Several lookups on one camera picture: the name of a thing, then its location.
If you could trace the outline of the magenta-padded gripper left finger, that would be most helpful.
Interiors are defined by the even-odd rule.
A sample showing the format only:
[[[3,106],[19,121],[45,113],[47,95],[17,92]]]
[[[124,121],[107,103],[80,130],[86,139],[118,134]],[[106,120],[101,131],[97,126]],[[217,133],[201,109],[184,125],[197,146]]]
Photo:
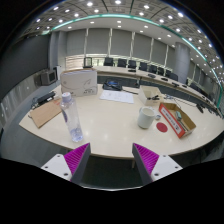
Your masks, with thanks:
[[[75,184],[80,184],[90,153],[91,147],[87,143],[65,155],[56,154],[42,166],[42,169]]]

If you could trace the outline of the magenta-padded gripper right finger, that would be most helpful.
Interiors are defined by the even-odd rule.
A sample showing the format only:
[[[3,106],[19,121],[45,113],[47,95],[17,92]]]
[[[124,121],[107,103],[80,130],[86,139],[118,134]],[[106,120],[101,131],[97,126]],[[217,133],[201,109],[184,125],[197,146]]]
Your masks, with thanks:
[[[137,143],[132,146],[132,154],[144,185],[182,169],[170,156],[158,155]]]

